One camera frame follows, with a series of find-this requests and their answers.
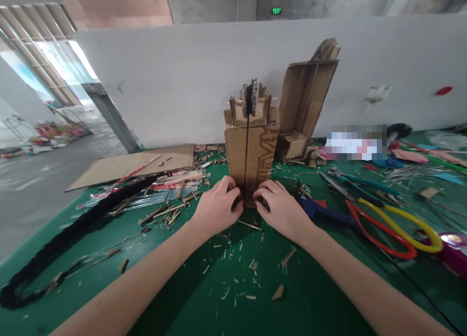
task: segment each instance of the plastic bag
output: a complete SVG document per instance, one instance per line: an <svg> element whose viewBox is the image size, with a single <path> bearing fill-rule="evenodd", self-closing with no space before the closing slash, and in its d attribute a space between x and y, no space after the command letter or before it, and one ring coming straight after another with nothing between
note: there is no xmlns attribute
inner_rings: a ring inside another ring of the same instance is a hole
<svg viewBox="0 0 467 336"><path fill-rule="evenodd" d="M467 137L439 130L426 131L425 135L430 142L442 149L457 151L467 146Z"/></svg>

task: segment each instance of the hand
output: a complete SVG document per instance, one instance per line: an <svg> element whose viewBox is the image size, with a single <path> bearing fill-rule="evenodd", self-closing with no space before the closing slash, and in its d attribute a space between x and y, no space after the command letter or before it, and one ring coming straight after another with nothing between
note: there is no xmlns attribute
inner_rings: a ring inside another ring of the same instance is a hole
<svg viewBox="0 0 467 336"><path fill-rule="evenodd" d="M232 205L240 196L240 189L235 187L232 177L224 176L215 186L204 192L190 222L200 225L209 237L220 233L234 224L243 212L243 201Z"/></svg>
<svg viewBox="0 0 467 336"><path fill-rule="evenodd" d="M253 197L262 196L268 203L270 212L259 201L256 208L263 219L286 238L300 244L309 232L317 227L305 211L278 181L266 180L259 185Z"/></svg>

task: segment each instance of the exit sign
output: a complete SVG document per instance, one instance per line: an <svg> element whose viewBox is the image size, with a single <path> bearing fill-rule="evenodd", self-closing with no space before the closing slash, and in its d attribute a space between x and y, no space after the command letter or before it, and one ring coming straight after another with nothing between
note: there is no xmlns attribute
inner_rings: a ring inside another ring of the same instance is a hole
<svg viewBox="0 0 467 336"><path fill-rule="evenodd" d="M271 15L280 15L282 12L282 7L271 8Z"/></svg>

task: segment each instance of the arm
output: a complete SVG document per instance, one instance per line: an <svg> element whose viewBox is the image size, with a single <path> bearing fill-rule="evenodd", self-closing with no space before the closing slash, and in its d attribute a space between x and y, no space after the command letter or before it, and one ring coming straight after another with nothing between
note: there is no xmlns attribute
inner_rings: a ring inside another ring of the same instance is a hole
<svg viewBox="0 0 467 336"><path fill-rule="evenodd" d="M313 224L278 181L260 184L268 211L256 201L264 220L307 251L331 276L379 335L451 335L451 332L410 299Z"/></svg>
<svg viewBox="0 0 467 336"><path fill-rule="evenodd" d="M233 178L225 176L199 200L192 219L162 245L69 317L57 335L126 335L170 277L211 236L231 226L243 212Z"/></svg>

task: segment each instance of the workbench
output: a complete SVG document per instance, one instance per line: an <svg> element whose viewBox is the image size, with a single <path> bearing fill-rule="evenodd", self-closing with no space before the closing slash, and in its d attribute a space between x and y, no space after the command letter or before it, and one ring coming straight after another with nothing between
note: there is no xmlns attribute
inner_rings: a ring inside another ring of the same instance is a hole
<svg viewBox="0 0 467 336"><path fill-rule="evenodd" d="M414 143L430 144L423 133L412 133L407 139ZM277 164L283 170L276 169ZM361 161L329 161L326 166L321 166L320 170L327 172L332 166L337 166L341 171L358 177L375 181L383 180L380 175L363 168ZM229 173L228 165L211 165L207 168L207 172L211 173L210 182L214 185ZM272 180L282 182L287 190L292 192L300 177L304 183L310 185L314 199L326 200L329 209L348 212L344 197L331 193L326 181L319 174L294 177L295 174L302 172L315 172L315 170L296 164L284 165L275 160L271 171ZM403 209L423 218L437 232L450 231L422 200L414 197L414 192L394 186L402 194L407 195L403 198L411 204L411 206L403 206ZM412 188L420 191L429 186L433 184L417 183L416 180L411 184ZM467 208L463 207L465 186L442 182L437 187L443 188L444 193L441 197L437 197L438 201L443 204L457 204L459 207L452 208L467 214ZM79 213L75 209L76 206L89 200L90 195L97 192L96 189L97 187L85 190L18 249L0 267L0 284L7 283L13 274L27 264L45 243L60 232L60 226L71 222L71 216ZM202 185L201 191L207 189L206 185ZM171 204L179 203L181 200L172 201ZM34 303L13 311L2 309L1 334L47 335L50 333L117 279L120 276L117 267L126 258L129 259L127 269L130 269L178 230L193 215L197 203L198 201L193 200L189 208L182 210L172 227L173 231L165 227L161 228L158 224L151 225L152 230L146 234L142 244L73 275L53 293ZM161 205L99 220L88 230L87 235L59 256L27 290L34 291L48 285L59 272L70 268L73 259L139 233L141 226L138 225L138 220L145 218L158 206ZM369 209L368 213L379 218ZM409 233L414 232L415 227L411 222L393 213L390 213L390 216L404 230ZM282 268L279 263L294 244L269 227L256 210L245 209L242 219L249 223L253 223L253 220L258 222L263 229L264 240L261 242L262 232L241 223L236 223L223 232L228 236L228 240L220 235L208 240L169 280L135 324L130 335L154 333L159 335L287 335L290 333L366 335L373 333L353 304L313 258L296 246L297 252L286 268ZM462 217L456 217L456 220L465 223ZM372 243L350 229L339 229L322 220L316 220L315 223L388 283L450 328L426 296ZM385 240L384 235L376 238L380 241ZM249 269L253 259L259 262L256 269L257 276ZM421 251L416 260L398 262L398 265L432 302L463 333L467 334L466 281L450 273L432 255ZM285 287L283 298L271 301L280 284ZM230 293L226 299L221 300L228 286ZM246 299L245 295L256 296L256 299Z"/></svg>

